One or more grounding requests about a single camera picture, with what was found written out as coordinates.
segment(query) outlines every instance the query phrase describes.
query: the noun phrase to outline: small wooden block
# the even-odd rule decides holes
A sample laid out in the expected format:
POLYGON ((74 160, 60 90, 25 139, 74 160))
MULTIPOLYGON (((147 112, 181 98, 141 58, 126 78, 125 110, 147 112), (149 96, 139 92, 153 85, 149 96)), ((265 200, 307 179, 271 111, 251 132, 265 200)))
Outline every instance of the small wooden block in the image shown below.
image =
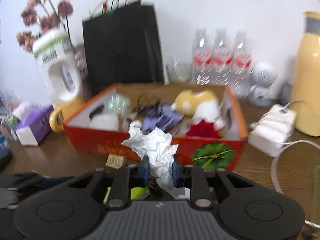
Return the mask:
POLYGON ((109 154, 106 166, 119 169, 125 165, 126 159, 123 156, 109 154))

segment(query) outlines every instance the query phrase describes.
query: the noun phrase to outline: yellow mug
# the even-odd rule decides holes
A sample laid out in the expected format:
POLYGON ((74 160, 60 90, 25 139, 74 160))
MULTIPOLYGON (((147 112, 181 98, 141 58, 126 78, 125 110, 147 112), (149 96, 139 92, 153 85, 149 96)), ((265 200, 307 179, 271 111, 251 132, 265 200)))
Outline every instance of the yellow mug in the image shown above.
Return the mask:
POLYGON ((49 118, 49 123, 52 131, 64 131, 64 128, 62 126, 63 120, 71 117, 84 103, 85 101, 83 95, 81 94, 75 100, 68 103, 55 104, 54 110, 49 118))

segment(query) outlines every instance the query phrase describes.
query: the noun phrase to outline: white charger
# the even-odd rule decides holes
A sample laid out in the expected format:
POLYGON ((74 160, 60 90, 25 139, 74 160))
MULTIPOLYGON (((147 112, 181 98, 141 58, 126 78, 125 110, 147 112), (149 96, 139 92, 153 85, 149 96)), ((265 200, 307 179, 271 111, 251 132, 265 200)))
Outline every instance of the white charger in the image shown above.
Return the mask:
POLYGON ((292 135, 295 119, 294 111, 276 104, 257 123, 251 124, 253 131, 248 142, 269 156, 276 157, 292 135))

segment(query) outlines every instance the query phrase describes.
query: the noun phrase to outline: white wall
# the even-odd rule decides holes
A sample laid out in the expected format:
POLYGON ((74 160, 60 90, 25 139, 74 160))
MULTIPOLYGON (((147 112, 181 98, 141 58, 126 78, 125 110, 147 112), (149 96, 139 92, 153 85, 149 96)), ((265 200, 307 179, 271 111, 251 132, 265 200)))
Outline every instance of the white wall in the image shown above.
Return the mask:
MULTIPOLYGON (((100 1, 71 0, 74 15, 69 23, 74 43, 83 41, 82 19, 100 1)), ((164 62, 170 55, 178 60, 191 60, 191 44, 199 27, 206 27, 212 35, 215 28, 226 27, 232 38, 236 30, 245 29, 252 41, 254 61, 267 61, 278 71, 274 95, 292 73, 303 33, 303 12, 320 11, 320 0, 143 1, 155 3, 164 62)), ((25 4, 26 0, 0 0, 0 87, 12 89, 25 101, 49 103, 33 56, 25 53, 15 39, 16 33, 25 29, 20 18, 25 4)))

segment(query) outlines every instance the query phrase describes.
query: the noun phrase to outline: yellow thermos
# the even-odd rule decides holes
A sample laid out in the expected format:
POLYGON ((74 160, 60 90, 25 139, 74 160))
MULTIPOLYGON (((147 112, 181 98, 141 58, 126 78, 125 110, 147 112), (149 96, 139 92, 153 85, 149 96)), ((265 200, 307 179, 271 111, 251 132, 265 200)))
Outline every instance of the yellow thermos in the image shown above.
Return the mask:
POLYGON ((306 28, 295 68, 291 109, 299 131, 320 136, 320 13, 305 12, 306 28))

